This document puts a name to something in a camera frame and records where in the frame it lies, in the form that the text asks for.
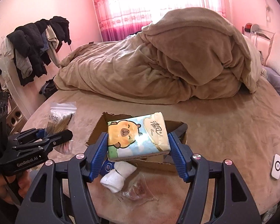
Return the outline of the person's left hand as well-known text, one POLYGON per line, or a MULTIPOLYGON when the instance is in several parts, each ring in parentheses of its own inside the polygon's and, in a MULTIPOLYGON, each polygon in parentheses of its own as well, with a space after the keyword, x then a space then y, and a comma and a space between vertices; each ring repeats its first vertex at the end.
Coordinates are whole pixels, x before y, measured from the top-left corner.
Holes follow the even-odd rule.
POLYGON ((25 198, 31 185, 30 171, 26 170, 19 175, 7 176, 6 178, 4 178, 3 175, 0 175, 0 198, 8 204, 13 204, 13 200, 7 190, 7 183, 13 183, 14 181, 18 182, 18 194, 22 198, 25 198))

